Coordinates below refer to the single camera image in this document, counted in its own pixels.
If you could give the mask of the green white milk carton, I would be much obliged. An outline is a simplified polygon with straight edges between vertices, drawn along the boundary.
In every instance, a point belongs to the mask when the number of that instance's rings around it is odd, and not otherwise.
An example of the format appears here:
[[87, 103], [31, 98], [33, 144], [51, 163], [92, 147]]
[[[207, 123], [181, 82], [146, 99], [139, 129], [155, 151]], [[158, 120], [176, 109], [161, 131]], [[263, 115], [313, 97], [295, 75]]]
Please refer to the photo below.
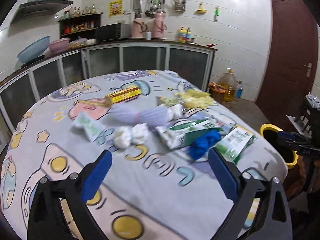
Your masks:
[[254, 133], [236, 126], [215, 145], [215, 148], [226, 161], [236, 165], [242, 158], [243, 151], [252, 145], [256, 138]]

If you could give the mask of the left pink thermos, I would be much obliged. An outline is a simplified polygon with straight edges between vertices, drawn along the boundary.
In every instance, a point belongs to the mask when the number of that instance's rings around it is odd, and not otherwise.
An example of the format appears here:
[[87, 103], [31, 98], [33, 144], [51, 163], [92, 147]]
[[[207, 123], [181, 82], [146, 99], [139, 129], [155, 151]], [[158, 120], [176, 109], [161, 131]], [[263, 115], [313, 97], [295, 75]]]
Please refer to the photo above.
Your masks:
[[144, 23], [140, 13], [135, 14], [131, 25], [131, 37], [132, 38], [143, 38], [144, 33], [148, 30], [148, 26]]

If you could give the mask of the blue plastic basin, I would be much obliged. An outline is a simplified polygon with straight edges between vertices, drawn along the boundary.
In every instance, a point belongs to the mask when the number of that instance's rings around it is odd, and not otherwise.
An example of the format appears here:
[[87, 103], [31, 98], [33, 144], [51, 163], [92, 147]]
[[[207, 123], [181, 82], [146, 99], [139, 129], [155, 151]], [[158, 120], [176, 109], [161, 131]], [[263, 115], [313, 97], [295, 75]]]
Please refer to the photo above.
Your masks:
[[45, 36], [25, 47], [17, 55], [17, 58], [21, 63], [27, 63], [28, 61], [40, 56], [48, 48], [49, 44], [50, 36]]

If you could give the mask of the crumpled white tissue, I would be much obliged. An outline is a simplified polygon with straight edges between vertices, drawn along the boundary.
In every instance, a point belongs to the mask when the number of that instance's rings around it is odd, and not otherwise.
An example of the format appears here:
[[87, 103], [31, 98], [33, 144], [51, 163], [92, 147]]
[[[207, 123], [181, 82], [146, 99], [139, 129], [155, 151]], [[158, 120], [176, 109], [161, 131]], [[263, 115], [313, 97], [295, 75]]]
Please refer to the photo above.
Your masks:
[[146, 123], [136, 126], [120, 126], [114, 130], [113, 142], [117, 148], [127, 148], [130, 145], [144, 144], [150, 132]]

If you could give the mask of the yellow wall poster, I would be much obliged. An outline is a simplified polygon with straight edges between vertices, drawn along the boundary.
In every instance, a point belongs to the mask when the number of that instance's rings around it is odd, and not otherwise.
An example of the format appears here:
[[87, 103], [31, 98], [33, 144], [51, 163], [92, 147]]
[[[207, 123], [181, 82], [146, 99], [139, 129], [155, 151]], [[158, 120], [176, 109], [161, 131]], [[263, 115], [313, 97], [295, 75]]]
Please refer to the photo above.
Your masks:
[[123, 14], [123, 1], [116, 0], [109, 3], [109, 17], [118, 16]]

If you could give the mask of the hanging utensil rack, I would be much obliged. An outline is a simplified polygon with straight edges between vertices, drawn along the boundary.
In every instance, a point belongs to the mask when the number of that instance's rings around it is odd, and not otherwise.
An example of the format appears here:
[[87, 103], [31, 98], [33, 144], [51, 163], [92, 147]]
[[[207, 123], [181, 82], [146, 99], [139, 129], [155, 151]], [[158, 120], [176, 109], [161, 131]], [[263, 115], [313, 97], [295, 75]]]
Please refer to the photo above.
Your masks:
[[135, 15], [155, 18], [158, 12], [166, 14], [165, 0], [133, 0], [132, 10]]

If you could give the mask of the small green white packet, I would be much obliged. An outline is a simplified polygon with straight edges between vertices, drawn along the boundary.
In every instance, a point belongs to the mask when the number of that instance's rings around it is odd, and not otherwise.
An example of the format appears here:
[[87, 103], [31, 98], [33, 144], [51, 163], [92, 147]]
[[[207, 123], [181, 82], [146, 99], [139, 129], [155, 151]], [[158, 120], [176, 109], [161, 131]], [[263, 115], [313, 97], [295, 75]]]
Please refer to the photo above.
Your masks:
[[72, 123], [72, 128], [81, 130], [88, 141], [95, 141], [105, 129], [104, 125], [91, 118], [86, 112], [80, 112]]

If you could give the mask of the blue disposable glove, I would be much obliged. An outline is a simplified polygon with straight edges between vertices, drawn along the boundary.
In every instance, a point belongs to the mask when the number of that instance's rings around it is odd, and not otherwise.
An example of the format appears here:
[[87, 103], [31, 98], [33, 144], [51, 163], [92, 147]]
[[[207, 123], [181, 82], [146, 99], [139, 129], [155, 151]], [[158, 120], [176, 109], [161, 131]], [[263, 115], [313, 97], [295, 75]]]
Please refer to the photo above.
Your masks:
[[217, 130], [211, 130], [197, 137], [189, 147], [188, 155], [193, 160], [199, 160], [206, 155], [208, 150], [221, 140]]

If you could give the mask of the yellow cabbage leaf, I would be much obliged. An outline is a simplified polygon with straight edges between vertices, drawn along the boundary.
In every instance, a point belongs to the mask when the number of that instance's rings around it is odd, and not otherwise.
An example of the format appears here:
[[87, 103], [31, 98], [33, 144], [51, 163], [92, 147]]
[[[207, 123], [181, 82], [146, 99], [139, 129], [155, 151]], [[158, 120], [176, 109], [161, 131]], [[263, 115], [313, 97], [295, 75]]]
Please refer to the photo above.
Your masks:
[[185, 93], [175, 93], [175, 96], [182, 100], [184, 108], [200, 108], [207, 109], [208, 106], [214, 105], [214, 99], [209, 93], [190, 89]]

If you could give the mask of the dark red door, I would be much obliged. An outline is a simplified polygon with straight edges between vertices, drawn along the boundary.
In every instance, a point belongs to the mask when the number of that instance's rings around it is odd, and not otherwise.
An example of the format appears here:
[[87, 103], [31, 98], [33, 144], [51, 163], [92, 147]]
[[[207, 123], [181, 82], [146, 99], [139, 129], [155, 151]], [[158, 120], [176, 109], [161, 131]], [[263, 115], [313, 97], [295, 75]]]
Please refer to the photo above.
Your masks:
[[311, 92], [318, 60], [317, 23], [303, 0], [271, 0], [272, 31], [267, 67], [256, 105], [268, 121], [293, 128]]

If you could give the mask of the range hood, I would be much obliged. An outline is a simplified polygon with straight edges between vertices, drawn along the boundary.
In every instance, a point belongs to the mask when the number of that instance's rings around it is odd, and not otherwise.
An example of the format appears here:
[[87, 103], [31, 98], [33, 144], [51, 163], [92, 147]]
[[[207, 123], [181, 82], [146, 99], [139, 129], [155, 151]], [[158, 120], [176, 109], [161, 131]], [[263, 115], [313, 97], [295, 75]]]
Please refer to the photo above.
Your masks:
[[28, 0], [19, 5], [10, 24], [37, 16], [54, 15], [72, 4], [72, 0]]

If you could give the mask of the kitchen counter cabinet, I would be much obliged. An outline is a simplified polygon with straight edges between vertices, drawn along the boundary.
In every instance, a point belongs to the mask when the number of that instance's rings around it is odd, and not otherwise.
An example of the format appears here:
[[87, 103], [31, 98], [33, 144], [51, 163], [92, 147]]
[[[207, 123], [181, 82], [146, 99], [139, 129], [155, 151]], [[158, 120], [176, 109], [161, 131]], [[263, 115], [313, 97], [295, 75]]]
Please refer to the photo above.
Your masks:
[[1, 82], [1, 117], [13, 132], [24, 113], [67, 85], [134, 70], [172, 70], [206, 90], [217, 49], [170, 40], [127, 39], [73, 49], [32, 63]]

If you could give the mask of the dark wooden spice shelf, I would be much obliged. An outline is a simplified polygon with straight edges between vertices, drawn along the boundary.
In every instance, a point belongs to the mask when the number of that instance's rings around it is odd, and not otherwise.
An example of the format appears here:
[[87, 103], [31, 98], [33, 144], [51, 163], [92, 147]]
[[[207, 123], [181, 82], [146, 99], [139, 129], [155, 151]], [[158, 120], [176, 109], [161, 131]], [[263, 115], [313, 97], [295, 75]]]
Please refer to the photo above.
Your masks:
[[96, 29], [101, 26], [102, 15], [102, 12], [97, 12], [59, 20], [59, 38], [69, 38], [70, 41], [96, 38]]

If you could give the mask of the yellow wall hook holder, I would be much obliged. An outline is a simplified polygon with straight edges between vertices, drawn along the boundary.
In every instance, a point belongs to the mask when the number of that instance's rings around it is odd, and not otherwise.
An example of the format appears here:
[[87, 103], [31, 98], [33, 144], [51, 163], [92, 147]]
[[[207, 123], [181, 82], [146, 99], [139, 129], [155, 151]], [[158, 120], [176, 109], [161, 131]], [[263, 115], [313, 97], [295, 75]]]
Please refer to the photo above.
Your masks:
[[204, 15], [207, 12], [206, 9], [204, 9], [203, 4], [199, 3], [198, 9], [194, 12], [196, 15]]

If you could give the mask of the black microwave oven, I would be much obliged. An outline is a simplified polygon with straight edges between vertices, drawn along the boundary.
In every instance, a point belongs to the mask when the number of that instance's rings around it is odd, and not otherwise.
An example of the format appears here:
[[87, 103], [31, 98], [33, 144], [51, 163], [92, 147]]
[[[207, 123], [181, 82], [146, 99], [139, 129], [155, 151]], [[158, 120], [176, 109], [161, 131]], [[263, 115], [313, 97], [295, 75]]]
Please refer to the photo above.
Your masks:
[[125, 35], [125, 29], [125, 23], [114, 23], [97, 27], [96, 39], [100, 42], [123, 38]]

